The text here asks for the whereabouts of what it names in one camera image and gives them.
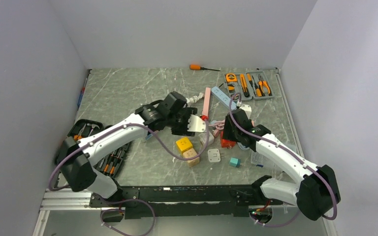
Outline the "grey tool tray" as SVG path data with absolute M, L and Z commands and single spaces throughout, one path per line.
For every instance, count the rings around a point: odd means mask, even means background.
M 239 94 L 242 101 L 264 100 L 275 97 L 270 78 L 264 71 L 225 73 L 224 87 L 229 96 Z

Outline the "black tool case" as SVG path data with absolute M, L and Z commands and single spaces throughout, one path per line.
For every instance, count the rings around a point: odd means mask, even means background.
M 68 132 L 67 136 L 73 137 L 75 135 L 75 131 L 77 131 L 83 125 L 86 125 L 86 127 L 83 130 L 82 138 L 93 136 L 113 126 L 113 125 L 104 126 L 101 122 L 90 120 L 90 119 L 79 119 L 78 121 L 75 122 L 71 130 Z M 117 176 L 119 169 L 122 166 L 122 162 L 124 161 L 126 154 L 128 153 L 130 149 L 130 146 L 131 146 L 131 142 L 117 148 L 116 150 L 109 153 L 101 160 L 99 160 L 94 165 L 94 168 L 105 176 L 108 176 L 108 177 Z

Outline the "teal cube plug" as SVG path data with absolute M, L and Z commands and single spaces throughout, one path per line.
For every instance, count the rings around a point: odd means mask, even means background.
M 240 167 L 242 165 L 242 163 L 241 163 L 241 160 L 239 158 L 232 157 L 229 160 L 229 165 L 231 167 L 238 168 L 238 167 Z

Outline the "red cube adapter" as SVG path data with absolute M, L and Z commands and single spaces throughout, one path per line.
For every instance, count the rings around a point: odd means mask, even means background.
M 220 145 L 222 148 L 231 149 L 235 147 L 237 143 L 234 141 L 226 140 L 226 139 L 220 139 Z

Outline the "clear screw box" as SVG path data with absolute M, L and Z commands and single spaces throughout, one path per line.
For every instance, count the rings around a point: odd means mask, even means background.
M 294 144 L 284 144 L 284 145 L 287 148 L 291 149 L 293 152 L 297 153 L 298 148 L 296 145 Z M 278 165 L 276 165 L 272 160 L 267 158 L 265 155 L 260 154 L 259 152 L 254 152 L 251 149 L 250 149 L 250 162 L 253 165 L 256 165 L 256 166 L 259 166 L 268 170 L 283 172 L 283 170 Z

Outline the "small white plug adapter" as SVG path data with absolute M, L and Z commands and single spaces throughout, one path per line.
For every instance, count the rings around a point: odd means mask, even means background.
M 208 149 L 207 155 L 210 163 L 221 162 L 222 154 L 218 148 Z

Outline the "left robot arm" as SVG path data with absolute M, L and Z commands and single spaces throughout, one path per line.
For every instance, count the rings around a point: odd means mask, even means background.
M 52 175 L 62 173 L 73 192 L 89 190 L 114 207 L 121 202 L 123 190 L 116 180 L 94 166 L 123 145 L 166 127 L 178 136 L 205 132 L 207 123 L 196 113 L 197 109 L 188 107 L 184 96 L 173 91 L 163 100 L 140 106 L 121 122 L 97 134 L 78 141 L 67 137 L 59 149 L 58 165 Z

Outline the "white power strip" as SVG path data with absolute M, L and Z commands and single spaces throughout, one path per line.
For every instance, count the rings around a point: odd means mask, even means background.
M 199 95 L 192 96 L 192 97 L 186 97 L 187 104 L 194 104 L 198 102 L 200 99 L 204 97 L 204 93 L 200 92 Z M 147 142 L 150 138 L 152 138 L 154 135 L 152 133 L 148 133 L 148 135 L 144 138 L 144 142 Z

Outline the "yellow cube adapter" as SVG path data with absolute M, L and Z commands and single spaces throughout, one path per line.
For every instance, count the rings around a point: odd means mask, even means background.
M 178 139 L 175 144 L 180 154 L 183 154 L 184 152 L 193 148 L 193 144 L 188 137 Z

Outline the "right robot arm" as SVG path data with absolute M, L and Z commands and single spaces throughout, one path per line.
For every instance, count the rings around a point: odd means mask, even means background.
M 286 182 L 269 175 L 260 177 L 252 184 L 254 202 L 263 204 L 269 199 L 279 200 L 297 206 L 310 220 L 336 219 L 341 196 L 330 166 L 317 165 L 301 157 L 265 126 L 254 126 L 240 108 L 225 117 L 223 138 L 264 155 L 293 180 Z

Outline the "pink power strip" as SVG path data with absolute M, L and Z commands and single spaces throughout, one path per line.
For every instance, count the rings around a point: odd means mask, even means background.
M 206 121 L 209 119 L 209 107 L 210 107 L 211 88 L 206 87 L 204 93 L 204 102 L 201 118 Z

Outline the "light blue power strip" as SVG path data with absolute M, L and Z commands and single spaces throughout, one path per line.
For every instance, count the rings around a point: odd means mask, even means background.
M 229 108 L 232 111 L 237 109 L 236 103 L 234 101 L 230 102 L 230 97 L 226 95 L 219 87 L 212 87 L 211 94 L 226 108 Z

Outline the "white cube adapter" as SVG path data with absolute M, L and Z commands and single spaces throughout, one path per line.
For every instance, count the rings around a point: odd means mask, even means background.
M 201 133 L 198 136 L 199 136 L 199 140 L 200 140 L 200 143 L 201 143 L 202 146 L 211 145 L 214 142 L 214 139 L 215 139 L 215 137 L 213 136 L 213 134 L 210 131 L 205 132 L 205 133 Z

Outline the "beige cube adapter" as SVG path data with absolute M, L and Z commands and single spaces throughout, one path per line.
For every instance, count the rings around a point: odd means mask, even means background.
M 183 152 L 182 157 L 186 160 L 189 168 L 197 165 L 200 162 L 199 157 L 195 158 L 195 156 L 197 155 L 198 153 L 194 148 L 188 149 L 187 151 Z

